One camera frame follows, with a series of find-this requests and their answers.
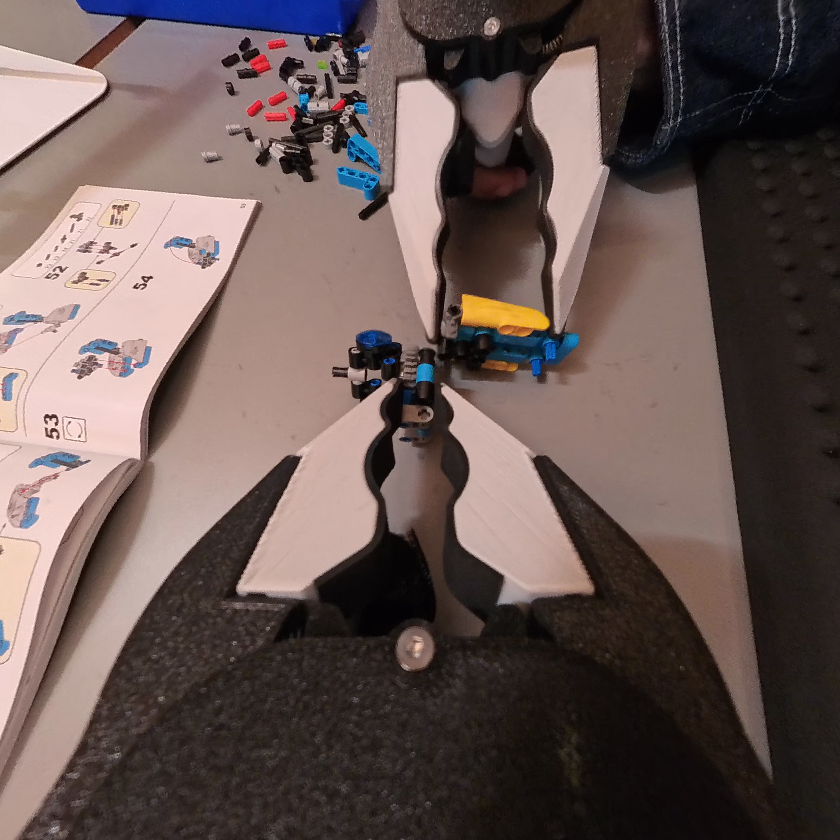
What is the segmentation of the open instruction booklet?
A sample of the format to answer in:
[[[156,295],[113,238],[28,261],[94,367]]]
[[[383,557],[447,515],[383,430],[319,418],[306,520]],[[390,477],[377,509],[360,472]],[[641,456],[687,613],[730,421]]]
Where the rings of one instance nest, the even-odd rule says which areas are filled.
[[[2,272],[3,768],[89,549],[144,462],[158,384],[258,206],[86,185]]]

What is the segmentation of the black grey gear assembly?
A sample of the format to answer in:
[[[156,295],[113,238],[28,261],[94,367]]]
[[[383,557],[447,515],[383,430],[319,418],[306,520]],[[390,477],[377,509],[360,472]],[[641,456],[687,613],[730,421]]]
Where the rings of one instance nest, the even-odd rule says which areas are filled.
[[[356,335],[355,344],[349,348],[349,364],[334,366],[332,376],[347,379],[352,396],[363,400],[391,380],[400,380],[406,389],[413,389],[418,365],[416,345],[404,348],[390,333],[372,329]]]

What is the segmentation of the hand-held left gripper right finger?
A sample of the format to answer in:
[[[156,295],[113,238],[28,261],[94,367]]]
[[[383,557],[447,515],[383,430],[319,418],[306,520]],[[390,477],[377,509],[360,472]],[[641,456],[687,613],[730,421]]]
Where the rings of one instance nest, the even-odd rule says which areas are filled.
[[[530,603],[593,595],[536,455],[453,388],[442,470],[453,487],[447,508],[444,572],[465,605]]]

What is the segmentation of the blue storage bin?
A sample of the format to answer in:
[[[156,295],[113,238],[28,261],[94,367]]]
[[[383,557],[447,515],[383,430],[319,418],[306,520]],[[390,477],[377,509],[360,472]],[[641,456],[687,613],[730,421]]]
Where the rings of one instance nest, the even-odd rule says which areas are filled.
[[[181,23],[342,35],[363,1],[79,1],[89,13]]]

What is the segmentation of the blue yellow brick assembly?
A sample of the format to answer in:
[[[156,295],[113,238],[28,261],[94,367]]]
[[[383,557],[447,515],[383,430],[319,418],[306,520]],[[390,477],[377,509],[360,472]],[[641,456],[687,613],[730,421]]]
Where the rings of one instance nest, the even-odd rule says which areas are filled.
[[[555,334],[540,311],[464,294],[446,307],[437,357],[467,370],[512,373],[528,370],[540,377],[579,345],[574,332]]]

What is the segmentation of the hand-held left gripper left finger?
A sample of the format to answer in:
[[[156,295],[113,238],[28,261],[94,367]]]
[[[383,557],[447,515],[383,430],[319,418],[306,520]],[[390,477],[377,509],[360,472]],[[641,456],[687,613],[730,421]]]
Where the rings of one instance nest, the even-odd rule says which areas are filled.
[[[297,452],[298,462],[237,582],[237,595],[302,599],[382,536],[399,388],[381,387]]]

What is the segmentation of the pile of loose small bricks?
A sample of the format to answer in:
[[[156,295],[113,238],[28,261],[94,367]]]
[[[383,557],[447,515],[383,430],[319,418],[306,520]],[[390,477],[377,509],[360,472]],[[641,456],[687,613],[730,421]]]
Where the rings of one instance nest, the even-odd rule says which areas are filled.
[[[312,183],[335,176],[364,201],[366,220],[387,203],[371,137],[361,26],[344,35],[246,35],[218,61],[224,134],[247,143],[258,166]]]

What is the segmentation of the person's right hand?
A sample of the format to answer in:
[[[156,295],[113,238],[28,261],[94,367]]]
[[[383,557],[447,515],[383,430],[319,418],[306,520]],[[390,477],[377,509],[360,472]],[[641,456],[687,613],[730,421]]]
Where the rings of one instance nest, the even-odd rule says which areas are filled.
[[[501,200],[523,189],[528,179],[529,175],[520,166],[476,164],[470,194],[479,200]]]

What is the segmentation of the grey desk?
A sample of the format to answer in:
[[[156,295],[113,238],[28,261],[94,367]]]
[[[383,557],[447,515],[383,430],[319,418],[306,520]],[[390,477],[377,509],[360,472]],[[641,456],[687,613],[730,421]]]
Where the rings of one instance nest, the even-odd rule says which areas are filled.
[[[362,329],[424,340],[385,208],[334,175],[312,184],[255,163],[248,104],[220,59],[248,31],[89,16],[75,2],[2,2],[2,44],[96,67],[110,91],[2,173],[2,267],[86,184],[252,197],[261,209],[224,293],[161,384],[150,459],[91,550],[2,783],[16,838],[56,782],[145,606],[183,555],[278,461],[354,402],[330,376]],[[700,233],[685,161],[609,182],[573,328],[544,383],[453,375],[480,411],[551,457],[656,561],[728,682],[753,747],[770,751],[753,645]]]

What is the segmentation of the blue beam with black pins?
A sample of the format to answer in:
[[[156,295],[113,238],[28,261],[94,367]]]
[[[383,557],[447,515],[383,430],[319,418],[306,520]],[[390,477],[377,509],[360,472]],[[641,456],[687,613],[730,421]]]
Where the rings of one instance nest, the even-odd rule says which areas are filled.
[[[430,348],[409,347],[402,358],[402,421],[399,438],[420,445],[433,434],[435,358]]]

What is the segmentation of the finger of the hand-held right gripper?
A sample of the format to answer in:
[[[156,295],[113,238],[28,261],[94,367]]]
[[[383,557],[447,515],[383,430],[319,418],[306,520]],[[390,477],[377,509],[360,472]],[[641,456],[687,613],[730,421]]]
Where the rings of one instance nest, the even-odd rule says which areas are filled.
[[[555,332],[564,329],[579,290],[609,174],[598,72],[596,47],[563,52],[535,81],[528,100],[541,177],[543,296]]]
[[[442,170],[458,124],[455,100],[435,81],[405,80],[397,86],[392,216],[416,308],[433,342],[445,300]]]

